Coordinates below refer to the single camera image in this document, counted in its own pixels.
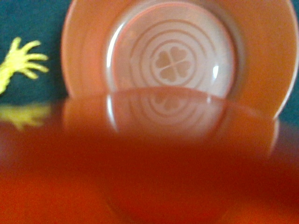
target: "yellow toy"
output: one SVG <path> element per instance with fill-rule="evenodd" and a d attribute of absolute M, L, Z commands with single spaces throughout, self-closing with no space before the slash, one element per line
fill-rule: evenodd
<path fill-rule="evenodd" d="M 31 79 L 37 79 L 38 75 L 30 69 L 35 69 L 44 73 L 49 71 L 47 67 L 31 62 L 31 60 L 46 61 L 48 59 L 46 55 L 27 54 L 32 48 L 41 45 L 39 41 L 29 42 L 19 49 L 20 43 L 21 38 L 16 37 L 10 46 L 10 50 L 5 57 L 4 62 L 0 65 L 0 94 L 6 90 L 10 78 L 15 72 L 20 72 Z"/>

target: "teal fabric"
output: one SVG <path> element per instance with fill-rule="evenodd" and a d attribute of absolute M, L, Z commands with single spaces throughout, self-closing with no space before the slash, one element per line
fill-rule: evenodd
<path fill-rule="evenodd" d="M 50 72 L 37 72 L 36 81 L 21 74 L 12 77 L 0 104 L 27 104 L 56 101 L 67 97 L 60 65 L 60 37 L 65 15 L 71 0 L 0 0 L 0 63 L 19 36 L 21 45 L 40 40 L 42 45 L 31 52 L 44 53 L 49 60 L 42 64 Z M 293 0 L 299 14 L 299 0 Z M 299 80 L 280 118 L 299 126 Z"/>
<path fill-rule="evenodd" d="M 292 2 L 298 17 L 299 0 L 293 0 Z M 299 77 L 297 77 L 291 96 L 279 118 L 281 121 L 299 127 Z"/>

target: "concentric circle pattern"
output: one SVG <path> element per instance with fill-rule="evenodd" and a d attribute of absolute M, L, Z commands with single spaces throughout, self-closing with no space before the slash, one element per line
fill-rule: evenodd
<path fill-rule="evenodd" d="M 122 17 L 107 52 L 111 90 L 180 86 L 224 97 L 235 72 L 234 44 L 200 4 L 145 1 Z"/>
<path fill-rule="evenodd" d="M 112 102 L 110 123 L 120 133 L 140 130 L 153 138 L 176 136 L 182 140 L 205 139 L 222 119 L 224 105 L 202 95 L 194 97 L 174 91 L 128 94 Z"/>

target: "yellow object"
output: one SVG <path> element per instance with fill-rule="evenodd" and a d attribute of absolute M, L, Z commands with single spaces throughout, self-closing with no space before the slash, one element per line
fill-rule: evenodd
<path fill-rule="evenodd" d="M 42 126 L 51 114 L 50 105 L 0 106 L 0 121 L 12 123 L 19 131 L 24 126 Z"/>
<path fill-rule="evenodd" d="M 16 37 L 10 46 L 10 50 L 5 57 L 4 62 L 0 65 L 0 94 L 6 90 L 10 78 L 15 72 L 20 72 L 31 79 L 37 79 L 38 75 L 30 69 L 35 69 L 44 73 L 49 71 L 47 67 L 31 62 L 31 60 L 46 61 L 48 59 L 46 55 L 27 54 L 32 48 L 41 45 L 39 41 L 29 42 L 19 49 L 20 43 L 21 38 Z"/>

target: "clover emblem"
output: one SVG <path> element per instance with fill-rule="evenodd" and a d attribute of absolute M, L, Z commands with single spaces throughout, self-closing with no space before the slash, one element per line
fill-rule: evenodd
<path fill-rule="evenodd" d="M 169 51 L 161 51 L 156 61 L 156 66 L 161 69 L 160 77 L 172 83 L 178 77 L 186 78 L 192 65 L 186 57 L 187 51 L 178 47 L 172 47 Z"/>
<path fill-rule="evenodd" d="M 163 108 L 167 111 L 179 108 L 179 98 L 176 96 L 157 95 L 155 102 L 159 105 L 163 105 Z"/>

